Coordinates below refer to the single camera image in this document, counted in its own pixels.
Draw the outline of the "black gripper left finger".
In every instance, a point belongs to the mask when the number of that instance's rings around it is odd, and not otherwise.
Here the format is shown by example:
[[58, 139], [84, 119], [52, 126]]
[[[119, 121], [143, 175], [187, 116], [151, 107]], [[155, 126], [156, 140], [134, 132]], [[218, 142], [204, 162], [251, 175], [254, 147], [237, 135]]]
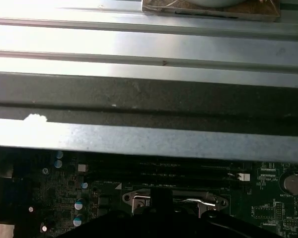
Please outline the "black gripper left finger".
[[66, 232], [61, 238], [152, 238], [162, 226], [162, 189], [150, 190], [150, 206], [141, 214], [117, 210]]

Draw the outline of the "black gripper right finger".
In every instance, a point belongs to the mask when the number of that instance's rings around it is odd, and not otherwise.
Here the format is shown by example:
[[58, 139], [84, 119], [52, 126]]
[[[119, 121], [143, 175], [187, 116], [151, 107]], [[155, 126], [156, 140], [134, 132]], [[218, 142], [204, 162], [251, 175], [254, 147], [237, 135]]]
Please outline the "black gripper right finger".
[[175, 212], [172, 191], [161, 190], [161, 216], [167, 220], [167, 233], [173, 238], [262, 238], [255, 225], [219, 211], [204, 212], [200, 218], [187, 212]]

